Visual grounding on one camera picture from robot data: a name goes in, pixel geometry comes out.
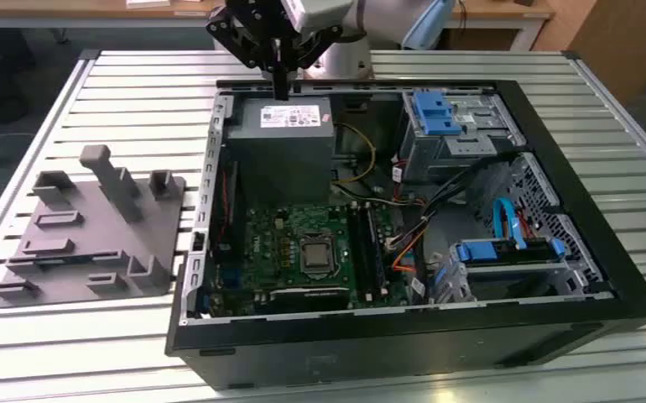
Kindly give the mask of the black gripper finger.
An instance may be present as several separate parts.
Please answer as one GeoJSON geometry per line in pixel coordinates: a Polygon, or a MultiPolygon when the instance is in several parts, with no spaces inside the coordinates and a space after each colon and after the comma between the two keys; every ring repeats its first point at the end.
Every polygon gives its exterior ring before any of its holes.
{"type": "Polygon", "coordinates": [[[280,59],[266,24],[254,18],[234,16],[231,10],[218,10],[205,26],[207,33],[247,68],[258,68],[270,81],[280,100],[280,59]]]}
{"type": "Polygon", "coordinates": [[[306,39],[298,34],[280,39],[280,99],[288,100],[289,83],[298,69],[309,68],[340,38],[342,28],[333,25],[316,31],[306,39]]]}

